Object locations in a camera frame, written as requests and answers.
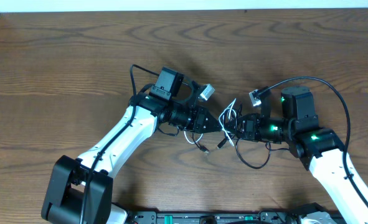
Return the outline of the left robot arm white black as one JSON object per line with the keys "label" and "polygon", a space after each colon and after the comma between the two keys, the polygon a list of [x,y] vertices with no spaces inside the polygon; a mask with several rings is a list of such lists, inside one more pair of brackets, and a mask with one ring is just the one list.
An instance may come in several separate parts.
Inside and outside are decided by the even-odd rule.
{"label": "left robot arm white black", "polygon": [[155,83],[134,90],[120,121],[76,159],[62,156],[54,165],[41,217],[51,223],[125,223],[128,211],[112,203],[113,181],[137,147],[163,123],[179,132],[221,130],[199,103],[214,93],[210,84],[164,67]]}

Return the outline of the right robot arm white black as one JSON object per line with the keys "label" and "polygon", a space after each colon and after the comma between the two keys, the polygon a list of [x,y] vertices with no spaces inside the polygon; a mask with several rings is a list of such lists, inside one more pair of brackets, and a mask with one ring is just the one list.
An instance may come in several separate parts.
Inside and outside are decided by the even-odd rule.
{"label": "right robot arm white black", "polygon": [[246,114],[224,124],[237,139],[266,144],[287,143],[291,154],[318,180],[347,223],[368,223],[368,186],[356,171],[346,145],[329,128],[319,125],[314,98],[306,86],[282,89],[282,118],[270,116],[261,91],[250,93],[260,113]]}

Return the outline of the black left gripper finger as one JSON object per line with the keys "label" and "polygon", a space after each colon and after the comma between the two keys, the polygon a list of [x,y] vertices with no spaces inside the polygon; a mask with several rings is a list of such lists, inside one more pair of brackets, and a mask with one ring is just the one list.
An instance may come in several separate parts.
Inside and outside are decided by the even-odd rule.
{"label": "black left gripper finger", "polygon": [[204,125],[206,127],[221,127],[219,120],[213,116],[208,109],[205,109]]}
{"label": "black left gripper finger", "polygon": [[213,132],[220,132],[222,130],[221,125],[205,125],[202,128],[202,133],[206,134],[206,133],[213,133]]}

